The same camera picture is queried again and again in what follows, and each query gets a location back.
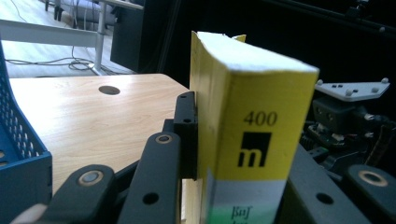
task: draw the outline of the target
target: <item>letter m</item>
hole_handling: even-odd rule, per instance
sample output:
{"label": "letter m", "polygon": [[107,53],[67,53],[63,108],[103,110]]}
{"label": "letter m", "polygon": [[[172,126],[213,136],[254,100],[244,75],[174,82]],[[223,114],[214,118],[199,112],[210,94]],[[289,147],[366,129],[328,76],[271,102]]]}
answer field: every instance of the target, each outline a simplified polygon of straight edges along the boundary
{"label": "letter m", "polygon": [[270,139],[271,133],[244,133],[238,167],[263,167]]}

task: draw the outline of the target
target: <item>wooden table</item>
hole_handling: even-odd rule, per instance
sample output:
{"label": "wooden table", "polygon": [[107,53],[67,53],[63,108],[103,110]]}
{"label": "wooden table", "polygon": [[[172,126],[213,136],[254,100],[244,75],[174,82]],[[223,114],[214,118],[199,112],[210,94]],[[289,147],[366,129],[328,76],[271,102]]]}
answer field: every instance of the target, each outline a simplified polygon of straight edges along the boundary
{"label": "wooden table", "polygon": [[[115,172],[138,160],[147,139],[188,91],[165,75],[12,78],[17,102],[53,157],[53,190],[89,164]],[[119,94],[101,93],[112,86]]]}

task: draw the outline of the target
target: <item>floor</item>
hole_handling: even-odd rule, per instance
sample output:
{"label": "floor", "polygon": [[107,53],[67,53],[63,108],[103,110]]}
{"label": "floor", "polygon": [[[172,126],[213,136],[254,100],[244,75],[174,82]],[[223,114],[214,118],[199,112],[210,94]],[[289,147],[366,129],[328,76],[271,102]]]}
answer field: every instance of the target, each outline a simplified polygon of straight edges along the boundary
{"label": "floor", "polygon": [[[49,6],[45,10],[45,4],[41,0],[2,0],[0,6],[0,20],[29,22],[48,26],[64,27],[72,29],[72,17],[64,12],[61,21],[53,19],[54,7]],[[78,24],[78,28],[84,27],[83,23]],[[97,26],[88,23],[87,29],[94,30]],[[106,29],[105,43],[103,50],[102,65],[110,70],[110,75],[132,74],[133,71],[122,67],[109,60],[111,52],[111,43],[113,36],[113,27],[108,26]],[[72,57],[81,58],[88,61],[94,61],[95,49],[59,45],[46,45],[34,43],[22,43],[14,41],[2,41],[6,60],[25,61],[24,64],[15,64],[7,62],[8,75],[10,77],[75,77],[75,76],[96,76],[85,66],[69,66],[74,61]],[[51,65],[35,65],[37,62],[50,62],[64,58]]]}

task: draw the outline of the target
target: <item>blue basket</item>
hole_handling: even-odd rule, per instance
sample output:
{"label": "blue basket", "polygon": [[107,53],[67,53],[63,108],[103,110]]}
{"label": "blue basket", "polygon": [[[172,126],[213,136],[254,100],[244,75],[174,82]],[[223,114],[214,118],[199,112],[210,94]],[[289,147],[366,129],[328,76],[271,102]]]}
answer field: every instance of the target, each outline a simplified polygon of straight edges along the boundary
{"label": "blue basket", "polygon": [[52,197],[52,156],[18,107],[0,43],[0,223]]}

